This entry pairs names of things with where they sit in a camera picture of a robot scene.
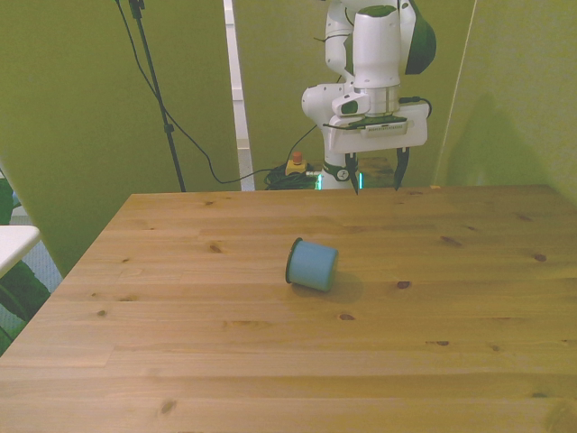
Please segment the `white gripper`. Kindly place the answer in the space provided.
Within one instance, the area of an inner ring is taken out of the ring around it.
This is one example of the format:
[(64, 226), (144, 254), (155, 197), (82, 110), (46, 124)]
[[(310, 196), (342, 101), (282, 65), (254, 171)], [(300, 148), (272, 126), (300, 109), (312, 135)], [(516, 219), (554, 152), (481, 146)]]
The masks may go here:
[(427, 140), (427, 103), (401, 105), (395, 116), (405, 118), (405, 121), (387, 121), (367, 124), (361, 129), (346, 129), (348, 124), (362, 118), (340, 118), (334, 115), (325, 127), (326, 149), (334, 153), (346, 153), (345, 167), (356, 195), (359, 194), (356, 152), (397, 148), (393, 188), (398, 190), (408, 168), (409, 147), (421, 146)]

